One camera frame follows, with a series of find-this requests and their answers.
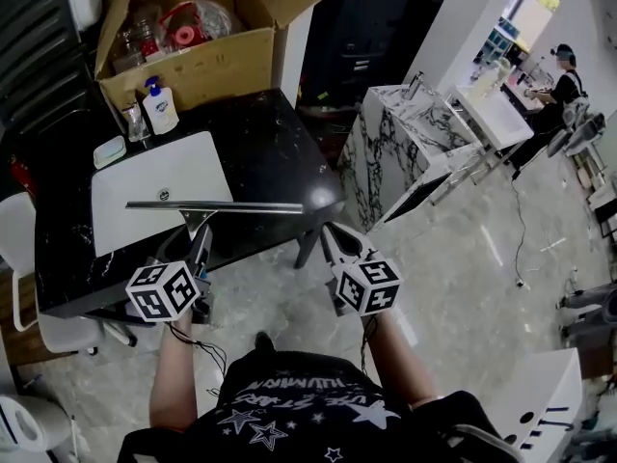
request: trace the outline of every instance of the cardboard box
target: cardboard box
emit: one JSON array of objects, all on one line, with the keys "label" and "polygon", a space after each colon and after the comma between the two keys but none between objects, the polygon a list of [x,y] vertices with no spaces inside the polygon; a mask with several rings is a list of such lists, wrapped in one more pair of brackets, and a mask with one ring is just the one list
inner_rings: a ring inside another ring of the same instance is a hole
[{"label": "cardboard box", "polygon": [[[95,78],[114,105],[122,110],[134,101],[134,91],[147,94],[144,83],[152,75],[172,88],[178,111],[236,95],[270,89],[275,33],[320,0],[214,0],[233,11],[247,31],[209,41],[113,75],[110,57],[119,29],[128,16],[130,0],[108,0],[96,51]],[[187,0],[150,0],[163,13]]]}]

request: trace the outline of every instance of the black hole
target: black hole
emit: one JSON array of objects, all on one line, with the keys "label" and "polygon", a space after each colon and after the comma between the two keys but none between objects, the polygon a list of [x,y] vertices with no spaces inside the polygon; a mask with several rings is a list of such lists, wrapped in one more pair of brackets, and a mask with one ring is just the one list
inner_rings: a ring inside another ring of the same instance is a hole
[{"label": "black hole", "polygon": [[533,419],[533,412],[527,412],[521,417],[521,423],[531,422],[531,419]]}]

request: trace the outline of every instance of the marble cabinet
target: marble cabinet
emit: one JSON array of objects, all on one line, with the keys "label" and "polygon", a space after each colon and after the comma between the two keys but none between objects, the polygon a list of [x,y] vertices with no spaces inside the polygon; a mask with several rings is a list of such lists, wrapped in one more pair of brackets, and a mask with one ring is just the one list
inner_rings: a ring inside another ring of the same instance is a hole
[{"label": "marble cabinet", "polygon": [[370,88],[338,160],[346,210],[369,232],[417,207],[481,148],[441,98],[420,87]]}]

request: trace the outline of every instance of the black shoe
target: black shoe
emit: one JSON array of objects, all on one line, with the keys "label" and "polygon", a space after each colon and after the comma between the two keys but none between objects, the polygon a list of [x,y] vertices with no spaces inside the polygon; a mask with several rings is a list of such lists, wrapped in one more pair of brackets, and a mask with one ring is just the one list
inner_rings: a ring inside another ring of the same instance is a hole
[{"label": "black shoe", "polygon": [[277,351],[268,334],[264,331],[259,331],[255,335],[255,350],[260,351]]}]

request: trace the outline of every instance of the wooden floor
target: wooden floor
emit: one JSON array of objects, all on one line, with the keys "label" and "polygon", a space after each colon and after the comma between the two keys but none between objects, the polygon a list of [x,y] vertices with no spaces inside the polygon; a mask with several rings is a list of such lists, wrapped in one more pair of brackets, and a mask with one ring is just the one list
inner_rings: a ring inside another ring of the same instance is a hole
[{"label": "wooden floor", "polygon": [[[12,271],[0,273],[0,330],[9,365],[21,366],[64,357],[65,355],[51,353],[45,348],[37,324],[23,333],[14,328],[12,275]],[[21,322],[27,324],[37,316],[34,274],[19,280],[19,302]]]}]

